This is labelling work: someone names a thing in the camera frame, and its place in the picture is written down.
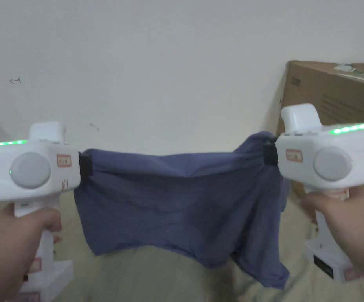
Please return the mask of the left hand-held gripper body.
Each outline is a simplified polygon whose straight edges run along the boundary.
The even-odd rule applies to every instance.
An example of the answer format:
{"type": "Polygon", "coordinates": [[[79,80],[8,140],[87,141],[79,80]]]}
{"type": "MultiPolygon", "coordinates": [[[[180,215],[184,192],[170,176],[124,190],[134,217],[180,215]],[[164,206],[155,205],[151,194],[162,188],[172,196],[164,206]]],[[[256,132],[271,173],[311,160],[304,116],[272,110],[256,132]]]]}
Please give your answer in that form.
{"type": "MultiPolygon", "coordinates": [[[[31,125],[29,138],[0,142],[0,202],[22,217],[44,207],[59,209],[63,192],[92,174],[90,156],[65,141],[58,121],[31,125]]],[[[44,230],[35,259],[15,302],[52,302],[73,279],[73,263],[54,261],[54,235],[44,230]]]]}

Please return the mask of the person's right hand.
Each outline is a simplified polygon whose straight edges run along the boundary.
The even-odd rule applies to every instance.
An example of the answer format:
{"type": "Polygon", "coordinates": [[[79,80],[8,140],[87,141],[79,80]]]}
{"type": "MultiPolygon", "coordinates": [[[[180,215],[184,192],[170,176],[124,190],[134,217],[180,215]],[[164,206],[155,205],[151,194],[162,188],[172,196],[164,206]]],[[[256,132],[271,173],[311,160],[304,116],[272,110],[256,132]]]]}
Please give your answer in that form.
{"type": "Polygon", "coordinates": [[[350,188],[349,196],[340,200],[312,192],[303,197],[301,206],[313,222],[316,211],[324,216],[338,246],[364,272],[364,187],[350,188]]]}

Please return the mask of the person's left hand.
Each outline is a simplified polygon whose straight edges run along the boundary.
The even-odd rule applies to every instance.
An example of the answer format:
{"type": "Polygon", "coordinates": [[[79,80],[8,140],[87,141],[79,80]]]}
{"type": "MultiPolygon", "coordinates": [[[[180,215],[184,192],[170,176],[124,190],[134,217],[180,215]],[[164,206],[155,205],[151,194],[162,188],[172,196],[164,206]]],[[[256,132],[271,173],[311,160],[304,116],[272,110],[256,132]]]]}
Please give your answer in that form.
{"type": "Polygon", "coordinates": [[[16,217],[14,204],[9,203],[0,211],[0,302],[12,299],[19,292],[44,230],[62,230],[59,210],[42,208],[16,217]]]}

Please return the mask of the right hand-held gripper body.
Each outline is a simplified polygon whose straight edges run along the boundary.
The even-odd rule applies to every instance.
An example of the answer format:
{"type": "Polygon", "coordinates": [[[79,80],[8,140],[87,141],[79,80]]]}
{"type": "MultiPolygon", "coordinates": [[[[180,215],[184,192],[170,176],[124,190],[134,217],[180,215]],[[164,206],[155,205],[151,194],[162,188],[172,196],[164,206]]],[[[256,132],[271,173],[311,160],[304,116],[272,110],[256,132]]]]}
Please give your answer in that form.
{"type": "MultiPolygon", "coordinates": [[[[322,125],[312,104],[284,107],[281,118],[285,132],[266,143],[265,164],[302,183],[306,193],[347,200],[350,188],[364,187],[364,122],[322,125]]],[[[335,281],[363,279],[319,211],[316,220],[318,234],[304,241],[307,259],[335,281]]]]}

